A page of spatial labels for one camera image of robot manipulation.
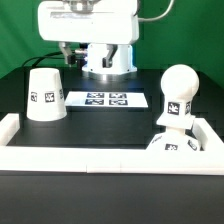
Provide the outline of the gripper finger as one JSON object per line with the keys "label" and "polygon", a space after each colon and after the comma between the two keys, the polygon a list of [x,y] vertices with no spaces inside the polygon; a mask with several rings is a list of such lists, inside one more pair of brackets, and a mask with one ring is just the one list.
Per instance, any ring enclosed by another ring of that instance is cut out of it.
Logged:
{"label": "gripper finger", "polygon": [[72,53],[70,44],[67,42],[60,42],[59,48],[64,55],[65,63],[67,65],[73,65],[75,63],[75,55]]}
{"label": "gripper finger", "polygon": [[112,59],[118,49],[118,46],[115,44],[108,44],[107,45],[107,50],[108,53],[107,55],[102,59],[102,66],[104,68],[111,68],[112,67]]}

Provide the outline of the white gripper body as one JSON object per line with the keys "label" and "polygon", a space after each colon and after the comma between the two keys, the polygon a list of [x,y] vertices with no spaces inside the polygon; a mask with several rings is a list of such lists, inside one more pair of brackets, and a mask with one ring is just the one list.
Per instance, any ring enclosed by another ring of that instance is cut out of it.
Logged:
{"label": "white gripper body", "polygon": [[62,1],[38,6],[40,36],[47,41],[132,44],[139,38],[137,0],[99,0],[90,13],[73,12]]}

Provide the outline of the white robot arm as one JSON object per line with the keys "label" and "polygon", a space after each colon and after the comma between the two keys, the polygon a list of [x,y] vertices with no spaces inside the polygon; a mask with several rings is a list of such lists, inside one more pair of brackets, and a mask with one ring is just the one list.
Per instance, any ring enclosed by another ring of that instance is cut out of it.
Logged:
{"label": "white robot arm", "polygon": [[119,80],[137,71],[132,44],[139,38],[138,6],[138,0],[44,0],[39,34],[58,43],[68,65],[75,60],[70,45],[85,44],[83,75]]}

